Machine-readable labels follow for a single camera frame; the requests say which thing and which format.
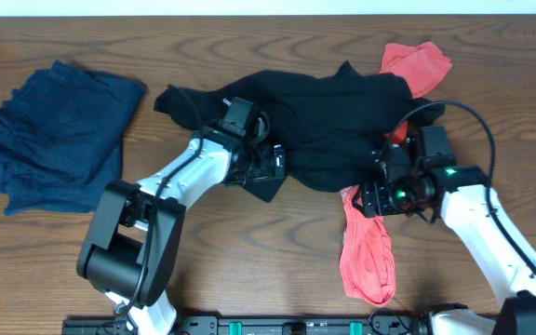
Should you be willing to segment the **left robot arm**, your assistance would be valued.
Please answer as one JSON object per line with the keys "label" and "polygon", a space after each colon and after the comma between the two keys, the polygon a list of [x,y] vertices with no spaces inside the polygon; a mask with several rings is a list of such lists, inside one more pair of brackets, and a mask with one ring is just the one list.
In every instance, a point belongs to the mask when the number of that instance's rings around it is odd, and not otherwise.
{"label": "left robot arm", "polygon": [[184,217],[216,184],[268,202],[286,177],[285,149],[220,130],[195,132],[187,149],[136,183],[109,183],[87,230],[76,272],[114,302],[115,316],[68,320],[65,334],[169,334],[178,313],[166,293]]}

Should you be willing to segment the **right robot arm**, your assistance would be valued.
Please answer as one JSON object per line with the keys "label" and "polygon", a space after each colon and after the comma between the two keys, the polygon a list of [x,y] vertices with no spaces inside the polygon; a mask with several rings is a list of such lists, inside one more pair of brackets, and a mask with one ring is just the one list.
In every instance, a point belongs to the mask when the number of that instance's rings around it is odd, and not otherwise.
{"label": "right robot arm", "polygon": [[490,319],[459,304],[425,314],[416,334],[536,334],[536,251],[508,217],[478,166],[460,166],[447,144],[394,144],[379,178],[353,205],[366,217],[430,210],[466,246],[500,308]]}

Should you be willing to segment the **black t-shirt with white logo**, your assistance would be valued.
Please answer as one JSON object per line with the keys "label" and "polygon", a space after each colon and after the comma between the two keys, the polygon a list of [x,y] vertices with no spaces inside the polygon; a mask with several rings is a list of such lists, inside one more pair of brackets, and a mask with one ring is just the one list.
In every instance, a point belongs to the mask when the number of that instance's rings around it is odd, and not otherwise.
{"label": "black t-shirt with white logo", "polygon": [[375,154],[402,120],[431,126],[445,108],[412,96],[394,74],[359,74],[349,62],[330,77],[264,70],[213,91],[168,86],[154,102],[180,127],[197,129],[226,115],[234,98],[269,117],[269,142],[286,150],[287,172],[303,185],[338,192],[376,179]]}

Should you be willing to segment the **red t-shirt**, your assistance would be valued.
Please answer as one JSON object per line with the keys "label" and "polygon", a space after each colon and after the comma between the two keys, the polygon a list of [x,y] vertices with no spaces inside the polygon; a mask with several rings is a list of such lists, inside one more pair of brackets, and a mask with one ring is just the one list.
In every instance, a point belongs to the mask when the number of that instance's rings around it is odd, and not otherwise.
{"label": "red t-shirt", "polygon": [[[404,78],[415,98],[432,91],[452,67],[450,58],[432,42],[416,47],[388,43],[380,72]],[[346,227],[339,268],[345,294],[376,307],[395,296],[395,258],[383,217],[367,218],[352,205],[358,186],[341,190]]]}

